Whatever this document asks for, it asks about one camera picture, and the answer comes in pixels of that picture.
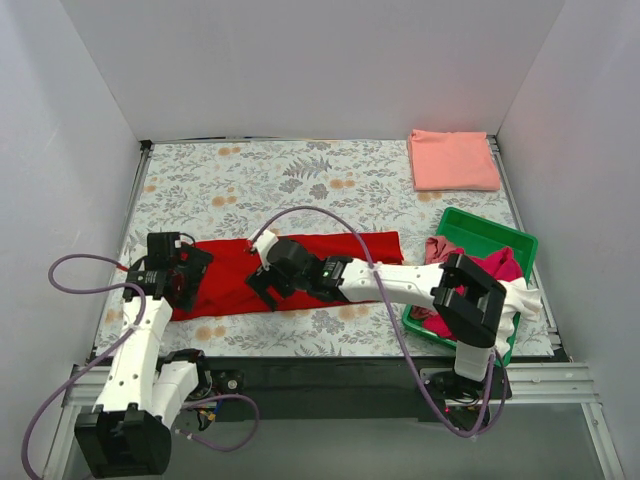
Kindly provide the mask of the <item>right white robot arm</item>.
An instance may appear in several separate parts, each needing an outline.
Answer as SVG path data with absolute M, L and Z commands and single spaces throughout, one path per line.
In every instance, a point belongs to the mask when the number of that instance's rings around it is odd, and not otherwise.
M 468 256 L 452 254 L 440 264 L 421 266 L 369 265 L 348 256 L 321 259 L 268 230 L 250 243 L 249 252 L 260 266 L 246 283 L 270 310 L 296 292 L 324 304 L 387 300 L 434 310 L 457 342 L 454 389 L 471 398 L 488 386 L 506 288 Z

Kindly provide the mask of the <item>red t shirt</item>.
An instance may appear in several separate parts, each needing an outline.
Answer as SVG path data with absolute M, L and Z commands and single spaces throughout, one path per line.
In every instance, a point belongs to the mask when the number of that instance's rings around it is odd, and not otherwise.
M 246 239 L 211 240 L 199 248 L 213 255 L 193 308 L 173 309 L 171 320 L 299 310 L 347 302 L 337 290 L 329 257 L 357 258 L 365 253 L 349 233 L 281 237 L 268 257 L 275 263 L 258 273 L 260 257 L 249 252 Z

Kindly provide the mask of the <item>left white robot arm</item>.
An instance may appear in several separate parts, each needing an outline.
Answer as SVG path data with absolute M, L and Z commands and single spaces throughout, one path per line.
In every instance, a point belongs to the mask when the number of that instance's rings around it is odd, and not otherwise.
M 163 333 L 175 311 L 188 312 L 212 254 L 179 232 L 150 233 L 147 253 L 130 266 L 123 293 L 123 343 L 115 351 L 92 410 L 77 417 L 76 441 L 97 479 L 164 473 L 171 432 L 188 398 L 205 398 L 213 386 L 202 352 L 173 352 L 160 360 Z

